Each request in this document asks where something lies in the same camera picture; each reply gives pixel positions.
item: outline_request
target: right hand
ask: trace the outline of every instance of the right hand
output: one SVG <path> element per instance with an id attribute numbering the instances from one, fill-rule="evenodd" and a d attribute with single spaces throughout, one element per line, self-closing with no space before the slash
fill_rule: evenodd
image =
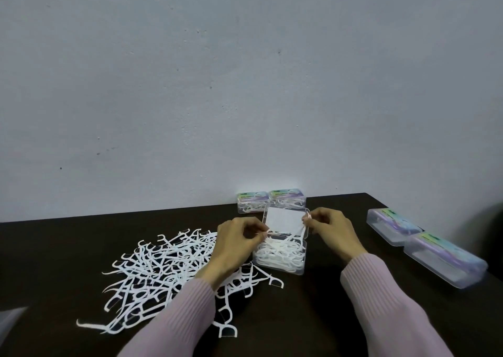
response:
<path id="1" fill-rule="evenodd" d="M 304 217 L 304 224 L 318 233 L 330 247 L 347 264 L 351 259 L 367 252 L 355 233 L 353 224 L 342 211 L 317 208 L 311 212 L 311 218 Z"/>

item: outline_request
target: pink sleeve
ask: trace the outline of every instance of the pink sleeve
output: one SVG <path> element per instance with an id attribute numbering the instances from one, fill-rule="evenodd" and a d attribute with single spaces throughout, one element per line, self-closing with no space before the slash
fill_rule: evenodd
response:
<path id="1" fill-rule="evenodd" d="M 367 338 L 369 356 L 452 357 L 425 311 L 400 289 L 380 258 L 362 254 L 351 260 L 341 283 Z"/>
<path id="2" fill-rule="evenodd" d="M 140 330 L 118 357 L 189 357 L 215 317 L 215 293 L 192 279 L 173 301 Z"/>

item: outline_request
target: white wall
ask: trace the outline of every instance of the white wall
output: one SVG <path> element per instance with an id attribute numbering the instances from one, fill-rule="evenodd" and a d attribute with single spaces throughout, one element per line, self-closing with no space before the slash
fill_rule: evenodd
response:
<path id="1" fill-rule="evenodd" d="M 299 187 L 368 192 L 476 249 L 466 224 L 503 202 L 502 12 L 0 0 L 0 221 Z"/>

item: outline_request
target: product label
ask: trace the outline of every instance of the product label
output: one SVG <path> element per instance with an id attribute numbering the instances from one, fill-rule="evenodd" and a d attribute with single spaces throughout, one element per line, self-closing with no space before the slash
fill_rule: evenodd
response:
<path id="1" fill-rule="evenodd" d="M 246 192 L 237 195 L 238 202 L 265 201 L 269 200 L 267 192 Z"/>
<path id="2" fill-rule="evenodd" d="M 483 261 L 481 258 L 463 250 L 462 248 L 459 248 L 455 244 L 450 243 L 448 240 L 438 238 L 430 233 L 421 233 L 417 237 L 424 242 L 435 245 L 437 248 L 449 253 L 449 255 L 460 261 L 468 263 L 479 263 Z"/>
<path id="3" fill-rule="evenodd" d="M 299 189 L 280 189 L 271 190 L 271 195 L 274 199 L 287 198 L 287 197 L 304 197 Z"/>
<path id="4" fill-rule="evenodd" d="M 392 209 L 379 209 L 377 211 L 379 216 L 393 226 L 395 229 L 405 229 L 405 230 L 419 230 L 422 231 L 420 227 L 417 227 L 413 223 L 409 222 L 402 216 L 396 214 Z"/>

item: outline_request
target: hand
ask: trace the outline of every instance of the hand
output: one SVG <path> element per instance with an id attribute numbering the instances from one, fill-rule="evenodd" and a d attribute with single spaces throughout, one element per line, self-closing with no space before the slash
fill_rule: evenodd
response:
<path id="1" fill-rule="evenodd" d="M 318 233 L 326 245 L 339 255 L 345 263 L 367 252 L 355 233 L 353 224 L 343 212 L 334 209 L 317 208 L 311 212 L 312 218 L 304 217 L 304 224 Z"/>
<path id="2" fill-rule="evenodd" d="M 245 238 L 245 229 L 252 230 L 255 237 Z M 213 290 L 217 290 L 266 239 L 267 230 L 269 227 L 256 217 L 235 218 L 219 225 L 210 261 L 197 272 L 195 278 L 206 280 Z"/>

